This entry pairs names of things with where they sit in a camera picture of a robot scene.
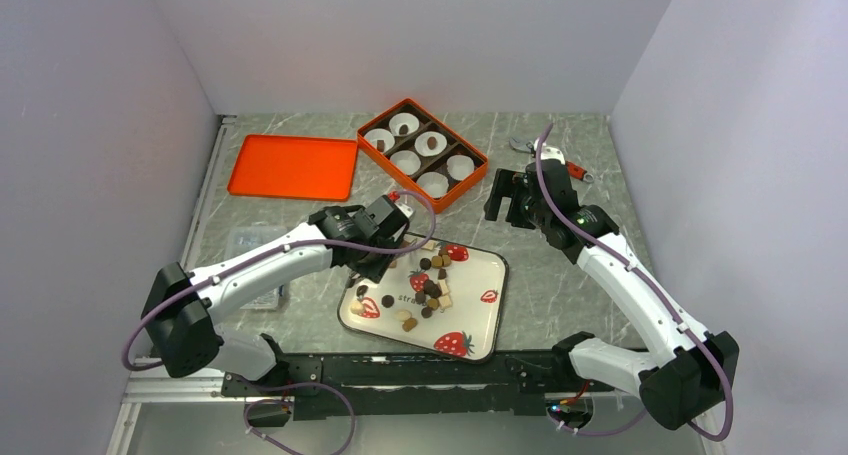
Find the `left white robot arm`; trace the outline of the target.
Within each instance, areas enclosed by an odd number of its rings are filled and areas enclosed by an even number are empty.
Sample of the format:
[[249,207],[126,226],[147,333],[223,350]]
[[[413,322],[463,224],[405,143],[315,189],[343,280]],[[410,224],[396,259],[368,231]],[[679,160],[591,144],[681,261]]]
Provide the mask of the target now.
[[414,211],[378,197],[368,206],[328,206],[291,231],[216,265],[157,273],[142,322],[172,378],[205,368],[237,374],[264,395],[287,381],[283,352],[267,334],[229,330],[222,322],[259,296],[334,267],[381,280],[398,254]]

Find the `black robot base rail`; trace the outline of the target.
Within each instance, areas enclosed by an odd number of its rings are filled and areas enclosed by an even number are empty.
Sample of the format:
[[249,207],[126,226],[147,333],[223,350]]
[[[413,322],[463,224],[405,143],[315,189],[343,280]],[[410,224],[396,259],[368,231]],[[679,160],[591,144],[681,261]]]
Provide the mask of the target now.
[[289,353],[287,369],[250,384],[226,373],[228,398],[281,397],[296,421],[357,415],[507,412],[541,416],[577,397],[583,407],[612,388],[555,372],[550,350],[496,350],[482,363],[435,353]]

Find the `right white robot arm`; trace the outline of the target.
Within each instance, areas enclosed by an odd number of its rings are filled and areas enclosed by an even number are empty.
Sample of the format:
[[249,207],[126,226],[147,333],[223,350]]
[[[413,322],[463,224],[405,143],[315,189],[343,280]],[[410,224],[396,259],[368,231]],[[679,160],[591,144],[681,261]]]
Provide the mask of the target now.
[[522,172],[497,170],[485,219],[497,219],[504,199],[510,201],[506,222],[539,230],[607,293],[645,345],[634,351],[588,332],[573,334],[552,348],[555,384],[574,390],[586,380],[601,382],[638,397],[666,429],[688,425],[711,441],[726,439],[739,356],[733,336],[711,332],[673,300],[607,212],[579,201],[563,164],[542,160]]

